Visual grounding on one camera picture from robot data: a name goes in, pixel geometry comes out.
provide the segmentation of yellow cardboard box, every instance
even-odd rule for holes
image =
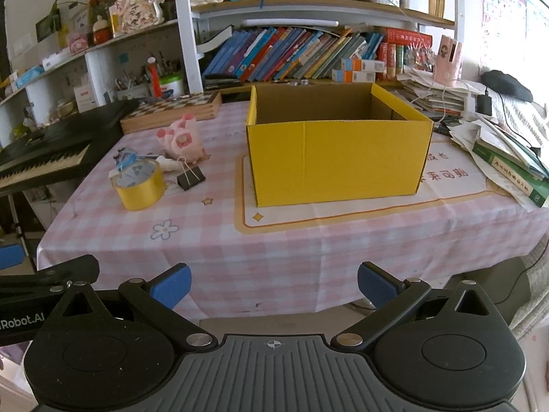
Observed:
[[[416,193],[433,122],[371,83],[252,88],[257,206]]]

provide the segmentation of green lid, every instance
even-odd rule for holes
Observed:
[[[182,81],[183,78],[179,74],[172,74],[171,76],[166,76],[160,79],[160,85],[168,85],[169,83]]]

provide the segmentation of gray ribbed plate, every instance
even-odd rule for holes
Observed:
[[[37,411],[54,409],[40,407]],[[319,336],[229,335],[183,358],[160,391],[120,412],[427,412],[389,391],[366,360]],[[487,409],[512,412],[509,403]]]

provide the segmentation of black bag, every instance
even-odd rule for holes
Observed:
[[[486,71],[480,77],[483,85],[494,90],[496,93],[512,96],[525,102],[534,102],[532,92],[509,74],[499,70]]]

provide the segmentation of robotic arm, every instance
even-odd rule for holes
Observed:
[[[190,291],[185,264],[116,290],[94,291],[98,275],[86,255],[0,278],[0,345],[33,340],[24,369],[36,411],[514,411],[524,356],[475,282],[431,289],[367,262],[358,284],[378,309],[330,344],[219,343],[171,310]]]

